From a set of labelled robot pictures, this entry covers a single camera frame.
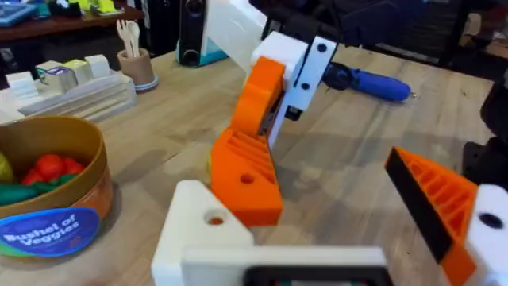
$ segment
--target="white plastic bracket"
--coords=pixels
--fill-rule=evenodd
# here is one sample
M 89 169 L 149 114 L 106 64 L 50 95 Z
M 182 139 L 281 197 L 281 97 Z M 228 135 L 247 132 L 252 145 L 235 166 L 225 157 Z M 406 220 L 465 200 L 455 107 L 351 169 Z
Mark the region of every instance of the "white plastic bracket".
M 201 182 L 183 180 L 176 186 L 152 260 L 155 285 L 185 286 L 183 251 L 197 245 L 253 246 L 254 237 Z

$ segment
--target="green toy vegetable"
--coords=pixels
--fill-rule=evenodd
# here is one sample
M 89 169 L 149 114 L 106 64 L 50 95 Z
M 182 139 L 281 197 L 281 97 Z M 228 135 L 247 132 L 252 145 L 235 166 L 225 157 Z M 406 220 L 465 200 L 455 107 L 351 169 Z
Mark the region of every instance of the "green toy vegetable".
M 37 181 L 32 184 L 32 188 L 37 191 L 38 195 L 42 195 L 49 191 L 53 191 L 54 189 L 58 188 L 58 186 Z
M 35 198 L 38 195 L 37 190 L 33 187 L 0 185 L 0 206 L 19 203 L 27 199 Z
M 35 182 L 32 184 L 32 187 L 36 189 L 39 195 L 42 195 L 66 184 L 68 181 L 74 179 L 74 177 L 76 177 L 76 174 L 66 174 L 50 182 Z

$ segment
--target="basket label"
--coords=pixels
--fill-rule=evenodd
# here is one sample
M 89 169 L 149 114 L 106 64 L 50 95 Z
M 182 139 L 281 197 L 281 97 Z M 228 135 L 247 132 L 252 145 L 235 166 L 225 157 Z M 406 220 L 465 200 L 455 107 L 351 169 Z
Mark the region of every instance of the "basket label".
M 39 257 L 60 257 L 88 245 L 101 219 L 90 207 L 35 211 L 0 219 L 0 241 Z

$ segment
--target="blue screwdriver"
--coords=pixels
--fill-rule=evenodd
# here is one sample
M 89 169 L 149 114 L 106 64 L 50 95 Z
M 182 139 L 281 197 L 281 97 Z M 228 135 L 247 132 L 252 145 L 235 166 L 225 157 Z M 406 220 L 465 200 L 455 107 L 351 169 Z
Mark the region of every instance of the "blue screwdriver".
M 406 83 L 384 75 L 376 75 L 343 64 L 330 62 L 322 81 L 340 91 L 352 88 L 368 95 L 393 102 L 402 102 L 411 94 Z

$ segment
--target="red toy tomato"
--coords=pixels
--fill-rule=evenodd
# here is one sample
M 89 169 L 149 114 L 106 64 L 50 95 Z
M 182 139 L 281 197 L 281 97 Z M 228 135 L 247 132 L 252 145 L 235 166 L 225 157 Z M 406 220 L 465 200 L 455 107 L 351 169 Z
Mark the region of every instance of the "red toy tomato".
M 44 178 L 41 174 L 39 174 L 38 171 L 31 169 L 28 174 L 26 174 L 21 184 L 25 186 L 32 186 L 32 184 L 35 182 L 44 182 Z
M 63 163 L 65 164 L 65 174 L 79 174 L 85 168 L 74 159 L 70 157 L 64 157 Z
M 60 156 L 46 154 L 35 163 L 35 169 L 46 181 L 57 180 L 65 173 L 65 164 Z

